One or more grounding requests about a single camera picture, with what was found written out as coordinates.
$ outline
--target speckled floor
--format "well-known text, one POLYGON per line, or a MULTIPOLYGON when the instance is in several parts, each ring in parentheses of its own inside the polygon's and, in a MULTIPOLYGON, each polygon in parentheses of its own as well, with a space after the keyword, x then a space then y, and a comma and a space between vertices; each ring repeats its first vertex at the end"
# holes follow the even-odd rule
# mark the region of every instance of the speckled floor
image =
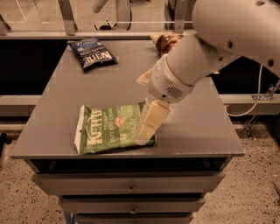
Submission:
MULTIPOLYGON (((255 140, 245 137, 241 125, 234 127, 246 155, 227 166, 226 177, 206 195, 192 224, 280 224, 280 201, 273 187, 280 179, 279 143, 262 123, 253 127, 255 140)), ((9 129, 8 135, 17 138, 20 127, 9 129)), ((0 223, 65 224, 58 199, 32 183, 32 170, 25 162, 9 157, 15 143, 16 139, 4 146, 0 160, 0 223)))

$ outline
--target green chip bag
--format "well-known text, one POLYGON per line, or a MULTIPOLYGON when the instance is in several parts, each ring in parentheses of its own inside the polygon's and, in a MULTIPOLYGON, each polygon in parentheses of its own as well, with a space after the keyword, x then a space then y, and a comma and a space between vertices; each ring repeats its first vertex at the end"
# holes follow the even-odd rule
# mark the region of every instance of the green chip bag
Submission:
MULTIPOLYGON (((137 131, 143 105, 140 102, 105 109, 82 106, 75 136, 79 154, 142 145, 137 131)), ((155 137, 147 144, 154 143, 155 137)))

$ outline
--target blue chip bag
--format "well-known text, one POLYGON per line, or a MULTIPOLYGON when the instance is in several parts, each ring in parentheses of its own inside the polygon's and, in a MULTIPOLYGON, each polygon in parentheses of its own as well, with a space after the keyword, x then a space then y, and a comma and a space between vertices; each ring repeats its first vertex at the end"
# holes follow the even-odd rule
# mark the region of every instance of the blue chip bag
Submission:
POLYGON ((97 62, 116 60, 116 57, 98 38, 85 38, 68 44, 71 46, 82 68, 90 67, 97 62))

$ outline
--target white cable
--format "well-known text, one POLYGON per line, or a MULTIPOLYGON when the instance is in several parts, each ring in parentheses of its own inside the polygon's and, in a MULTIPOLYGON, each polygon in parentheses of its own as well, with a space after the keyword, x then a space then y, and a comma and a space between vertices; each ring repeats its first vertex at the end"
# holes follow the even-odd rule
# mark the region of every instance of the white cable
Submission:
POLYGON ((256 104, 259 101, 259 96, 260 96, 260 92, 261 92, 262 73, 263 73, 263 65, 261 65, 261 67, 260 67, 257 96, 256 96, 255 104, 253 105, 253 107, 250 110, 248 110, 247 112, 245 112, 243 114, 239 114, 239 115, 232 115, 232 114, 227 113, 229 116, 245 116, 256 107, 256 104))

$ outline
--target table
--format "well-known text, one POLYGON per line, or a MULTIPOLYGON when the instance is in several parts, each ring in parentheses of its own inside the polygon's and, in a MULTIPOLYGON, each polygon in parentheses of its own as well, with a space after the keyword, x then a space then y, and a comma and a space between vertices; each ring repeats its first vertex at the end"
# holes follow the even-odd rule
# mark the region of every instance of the table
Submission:
POLYGON ((150 96, 137 77, 158 60, 150 40, 103 40, 116 64, 83 71, 68 47, 11 156, 77 221, 189 223, 205 193, 244 149, 211 78, 205 78, 157 131, 154 147, 80 156, 74 133, 82 105, 103 109, 150 96))

